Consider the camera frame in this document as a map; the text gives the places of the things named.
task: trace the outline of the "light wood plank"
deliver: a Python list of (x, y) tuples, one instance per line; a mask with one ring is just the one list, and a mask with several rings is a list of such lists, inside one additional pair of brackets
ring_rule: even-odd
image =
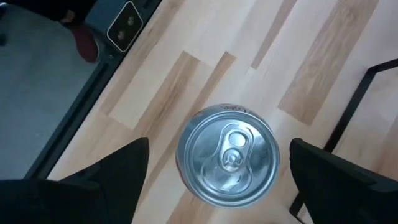
[(185, 186), (175, 166), (175, 158), (171, 156), (158, 174), (153, 188), (137, 208), (132, 223), (166, 223), (184, 190)]
[(191, 192), (185, 191), (167, 224), (207, 223), (214, 207), (203, 203)]
[(170, 21), (169, 28), (156, 42), (109, 114), (132, 129), (136, 127), (149, 102), (179, 58), (184, 43), (192, 36), (194, 24), (201, 19), (201, 8), (206, 9), (205, 6), (208, 3), (207, 0), (185, 1), (178, 0), (168, 3), (166, 9), (175, 13)]
[(310, 216), (310, 213), (308, 212), (307, 208), (305, 205), (301, 208), (300, 212), (297, 215), (301, 221), (303, 221), (305, 224), (313, 224), (312, 218)]
[(229, 46), (228, 52), (246, 63), (252, 63), (274, 22), (282, 1), (257, 0)]
[(170, 113), (183, 96), (199, 63), (198, 59), (188, 53), (181, 53), (134, 128), (137, 137), (147, 136), (149, 141), (157, 138)]
[[(182, 54), (180, 59), (185, 61), (191, 60), (191, 64), (196, 64), (198, 62), (195, 58), (185, 52)], [(178, 67), (187, 67), (189, 70), (191, 70), (191, 74), (186, 73), (186, 69), (180, 69), (179, 72), (177, 72)], [(150, 136), (150, 156), (147, 178), (141, 192), (138, 207), (145, 199), (146, 195), (149, 193), (150, 188), (152, 187), (156, 178), (159, 176), (161, 170), (163, 169), (163, 166), (169, 160), (169, 157), (172, 156), (172, 153), (177, 147), (178, 139), (175, 133), (182, 132), (182, 128), (184, 127), (188, 119), (186, 113), (195, 107), (195, 99), (202, 100), (202, 98), (207, 97), (207, 93), (201, 92), (201, 89), (206, 84), (204, 83), (203, 85), (197, 86), (197, 81), (199, 78), (202, 79), (204, 74), (211, 72), (211, 70), (209, 67), (203, 64), (196, 64), (194, 67), (196, 67), (197, 69), (192, 70), (192, 65), (190, 65), (190, 63), (185, 62), (185, 66), (182, 66), (176, 62), (175, 69), (172, 69), (172, 71), (170, 72), (171, 76), (170, 78), (168, 78), (171, 82), (165, 83), (172, 84), (173, 82), (175, 82), (176, 84), (183, 84), (183, 86), (170, 86), (164, 83), (165, 85), (161, 89), (169, 92), (169, 94), (175, 92), (177, 92), (178, 94), (173, 98), (164, 98), (165, 92), (158, 92), (158, 99), (154, 98), (153, 100), (155, 101), (152, 100), (153, 102), (151, 102), (151, 105), (148, 107), (147, 112), (141, 118), (141, 120), (139, 121), (139, 125), (137, 125), (137, 128), (134, 130), (145, 130), (149, 126), (153, 127), (152, 129), (147, 129), (146, 131), (141, 132), (141, 135), (143, 136)], [(185, 83), (181, 83), (181, 79), (175, 79), (176, 75), (174, 74), (190, 76), (190, 79), (186, 79)], [(170, 107), (165, 110), (164, 107), (158, 108), (157, 105), (170, 105)], [(161, 116), (161, 120), (153, 123), (153, 121), (156, 121), (157, 114), (164, 115)]]
[(228, 50), (254, 0), (219, 0), (193, 31), (185, 50), (210, 66), (215, 66)]
[(253, 60), (253, 63), (251, 64), (252, 68), (257, 69), (259, 67), (269, 47), (275, 40), (276, 35), (278, 35), (280, 29), (284, 25), (287, 16), (289, 16), (293, 6), (296, 4), (296, 1), (297, 0), (283, 0), (282, 5), (280, 6), (278, 13), (276, 14), (276, 17), (271, 25), (271, 28), (269, 29), (266, 38), (262, 42), (260, 49)]
[[(296, 3), (257, 69), (257, 75), (244, 87), (245, 105), (268, 120), (335, 4), (335, 0)], [(308, 8), (313, 13), (306, 14)]]
[(82, 128), (52, 169), (49, 179), (60, 180), (74, 174), (135, 140), (131, 129), (103, 113), (96, 113)]
[(305, 124), (312, 124), (377, 2), (337, 2), (280, 101), (280, 109)]
[(398, 114), (397, 72), (395, 68), (378, 73), (333, 153), (365, 169), (372, 170), (378, 163), (382, 143)]
[[(217, 66), (213, 70), (213, 73), (210, 75), (209, 79), (207, 80), (205, 86), (201, 90), (200, 94), (195, 99), (195, 102), (192, 105), (192, 107), (191, 107), (190, 111), (188, 112), (187, 116), (184, 118), (183, 125), (181, 125), (179, 127), (176, 135), (173, 137), (172, 141), (167, 146), (167, 149), (166, 149), (165, 153), (162, 155), (161, 159), (172, 157), (172, 155), (174, 154), (174, 152), (175, 152), (175, 150), (177, 148), (178, 139), (179, 139), (184, 127), (185, 127), (185, 124), (188, 122), (188, 120), (193, 115), (195, 115), (195, 113), (197, 113), (198, 111), (200, 111), (204, 107), (206, 100), (210, 96), (210, 93), (214, 90), (215, 86), (217, 86), (217, 84), (219, 83), (219, 81), (221, 80), (223, 75), (229, 70), (230, 66), (233, 64), (234, 61), (235, 61), (235, 57), (234, 56), (232, 56), (231, 54), (229, 54), (227, 52), (224, 53), (224, 55), (222, 56), (222, 58), (218, 62)], [(155, 168), (155, 171), (153, 171), (153, 173), (151, 173), (151, 175), (153, 176), (153, 179), (156, 179), (156, 176), (158, 175), (157, 171), (162, 169), (161, 165), (162, 165), (162, 163), (158, 163), (156, 168)], [(203, 201), (200, 201), (198, 198), (193, 198), (192, 200), (197, 203), (197, 207), (190, 207), (190, 208), (186, 208), (185, 210), (179, 210), (178, 208), (181, 208), (182, 206), (177, 206), (177, 208), (173, 212), (173, 216), (181, 217), (183, 213), (187, 212), (187, 210), (190, 210), (190, 211), (193, 211), (193, 212), (196, 213), (195, 209), (200, 207), (201, 208), (200, 211), (204, 210), (205, 213), (208, 215), (207, 217), (209, 218), (210, 217), (209, 214), (211, 214), (212, 211), (213, 211), (213, 208), (211, 207), (211, 205), (205, 204)]]
[(150, 22), (152, 24), (146, 26), (142, 31), (137, 42), (126, 56), (126, 60), (122, 62), (122, 65), (116, 71), (116, 73), (122, 74), (117, 81), (118, 87), (113, 88), (107, 95), (105, 102), (101, 106), (102, 112), (110, 114), (113, 110), (121, 95), (126, 91), (128, 84), (130, 84), (142, 63), (145, 62), (151, 50), (163, 36), (183, 3), (184, 0), (171, 0), (164, 1), (159, 6), (158, 13)]

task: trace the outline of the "aluminum can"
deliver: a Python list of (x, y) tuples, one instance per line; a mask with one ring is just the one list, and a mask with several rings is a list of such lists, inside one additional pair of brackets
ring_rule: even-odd
[(198, 112), (186, 125), (176, 151), (183, 182), (198, 198), (217, 207), (247, 207), (272, 187), (279, 148), (253, 111), (221, 104)]

